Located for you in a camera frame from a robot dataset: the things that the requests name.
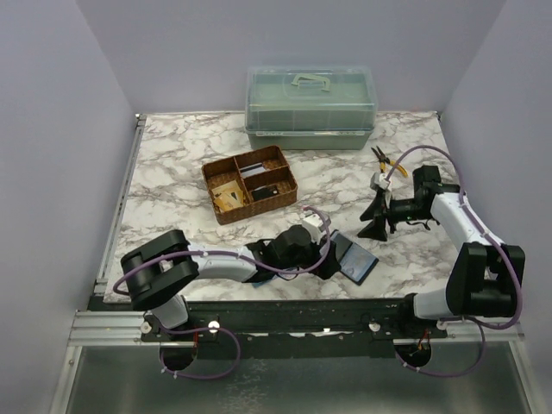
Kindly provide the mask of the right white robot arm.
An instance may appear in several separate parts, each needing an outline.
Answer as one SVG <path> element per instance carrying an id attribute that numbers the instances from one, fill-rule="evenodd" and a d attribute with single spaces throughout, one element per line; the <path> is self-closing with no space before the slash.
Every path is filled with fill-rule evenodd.
<path id="1" fill-rule="evenodd" d="M 384 242 L 400 223 L 433 220 L 458 251 L 442 289 L 410 295 L 411 308 L 396 319 L 403 336 L 419 336 L 428 328 L 428 320 L 519 316 L 524 251 L 484 228 L 461 188 L 442 182 L 437 166 L 414 171 L 412 198 L 394 198 L 391 182 L 382 172 L 372 176 L 370 186 L 376 195 L 361 215 L 366 227 L 360 238 Z"/>

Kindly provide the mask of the brown wicker divided tray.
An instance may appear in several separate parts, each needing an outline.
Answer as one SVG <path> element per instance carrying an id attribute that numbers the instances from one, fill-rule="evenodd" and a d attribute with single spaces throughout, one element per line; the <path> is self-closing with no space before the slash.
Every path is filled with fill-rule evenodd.
<path id="1" fill-rule="evenodd" d="M 256 163 L 262 163 L 266 171 L 251 177 L 243 178 L 240 169 Z M 243 154 L 212 161 L 202 166 L 202 174 L 210 201 L 215 211 L 215 217 L 220 224 L 230 224 L 244 220 L 271 210 L 277 210 L 294 204 L 298 199 L 298 184 L 281 149 L 278 146 L 268 146 Z M 222 212 L 214 203 L 211 190 L 236 180 L 241 187 L 245 206 Z M 266 185 L 276 185 L 279 195 L 255 202 L 251 191 Z"/>

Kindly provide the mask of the black leather card holder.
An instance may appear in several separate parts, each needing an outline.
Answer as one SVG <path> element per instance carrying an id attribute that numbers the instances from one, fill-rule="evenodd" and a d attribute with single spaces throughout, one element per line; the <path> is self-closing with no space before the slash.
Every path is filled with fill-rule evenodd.
<path id="1" fill-rule="evenodd" d="M 338 230 L 332 232 L 330 240 L 336 244 L 340 273 L 356 285 L 362 285 L 379 259 Z"/>

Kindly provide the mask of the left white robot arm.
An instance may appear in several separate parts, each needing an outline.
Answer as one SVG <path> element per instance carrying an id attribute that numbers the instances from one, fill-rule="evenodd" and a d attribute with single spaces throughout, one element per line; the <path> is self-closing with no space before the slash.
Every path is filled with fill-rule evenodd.
<path id="1" fill-rule="evenodd" d="M 170 230 L 125 254 L 120 264 L 123 276 L 114 291 L 121 294 L 126 285 L 133 309 L 151 312 L 174 341 L 190 334 L 189 307 L 180 292 L 195 280 L 256 284 L 301 273 L 329 279 L 341 269 L 336 243 L 322 234 L 313 236 L 302 225 L 227 250 L 202 247 L 183 231 Z"/>

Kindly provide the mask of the dark credit card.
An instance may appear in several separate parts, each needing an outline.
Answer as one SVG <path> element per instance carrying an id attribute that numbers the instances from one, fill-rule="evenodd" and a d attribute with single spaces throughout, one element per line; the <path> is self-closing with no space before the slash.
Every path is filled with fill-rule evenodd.
<path id="1" fill-rule="evenodd" d="M 279 190 L 276 185 L 266 185 L 252 190 L 251 195 L 253 200 L 257 202 L 279 195 Z"/>

